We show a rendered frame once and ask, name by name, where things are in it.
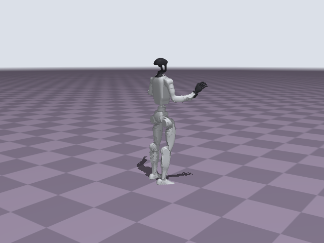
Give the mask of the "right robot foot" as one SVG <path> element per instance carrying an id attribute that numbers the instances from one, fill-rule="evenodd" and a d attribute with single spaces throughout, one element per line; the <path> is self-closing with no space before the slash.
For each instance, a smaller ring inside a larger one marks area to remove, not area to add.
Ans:
<path id="1" fill-rule="evenodd" d="M 164 179 L 163 179 L 163 180 L 164 180 Z M 161 179 L 158 179 L 157 182 L 156 182 L 156 184 L 158 184 L 158 185 L 174 184 L 174 182 L 171 182 L 171 181 L 169 181 L 168 179 L 166 179 L 166 181 L 165 181 L 165 180 L 163 181 L 163 180 L 162 180 L 162 178 L 161 178 Z"/>

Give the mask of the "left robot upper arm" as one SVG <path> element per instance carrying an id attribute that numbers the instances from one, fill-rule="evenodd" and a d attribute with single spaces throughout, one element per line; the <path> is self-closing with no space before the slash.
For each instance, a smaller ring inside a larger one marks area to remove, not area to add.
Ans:
<path id="1" fill-rule="evenodd" d="M 149 91 L 148 91 L 148 95 L 151 95 L 151 96 L 153 96 L 153 91 L 152 91 L 152 78 L 153 77 L 150 78 L 150 85 L 149 85 Z"/>

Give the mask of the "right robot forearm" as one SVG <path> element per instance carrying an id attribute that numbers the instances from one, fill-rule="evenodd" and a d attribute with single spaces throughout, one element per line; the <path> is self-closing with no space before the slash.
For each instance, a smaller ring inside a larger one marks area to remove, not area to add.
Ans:
<path id="1" fill-rule="evenodd" d="M 194 95 L 195 95 L 195 93 L 192 92 L 191 94 L 184 95 L 184 96 L 175 96 L 174 101 L 175 102 L 191 101 L 192 99 L 194 99 L 193 98 Z"/>

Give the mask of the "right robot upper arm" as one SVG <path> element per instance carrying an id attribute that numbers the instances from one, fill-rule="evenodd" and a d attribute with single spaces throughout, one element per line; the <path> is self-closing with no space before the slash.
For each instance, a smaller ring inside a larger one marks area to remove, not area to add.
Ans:
<path id="1" fill-rule="evenodd" d="M 169 91 L 169 94 L 170 94 L 170 97 L 172 99 L 173 102 L 174 101 L 174 97 L 176 96 L 175 95 L 175 89 L 174 89 L 174 83 L 173 83 L 173 80 L 171 78 L 164 78 L 164 85 L 168 88 L 168 91 Z M 177 102 L 175 102 L 177 103 Z"/>

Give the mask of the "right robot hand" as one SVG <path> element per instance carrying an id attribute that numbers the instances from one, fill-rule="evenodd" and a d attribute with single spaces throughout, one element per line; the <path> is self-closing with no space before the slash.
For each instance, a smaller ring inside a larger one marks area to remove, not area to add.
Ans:
<path id="1" fill-rule="evenodd" d="M 205 87 L 208 87 L 208 86 L 205 86 L 205 85 L 207 85 L 207 84 L 204 83 L 204 82 L 197 83 L 197 85 L 195 87 L 195 91 L 193 91 L 195 93 L 193 98 L 195 98 L 202 89 L 204 89 Z"/>

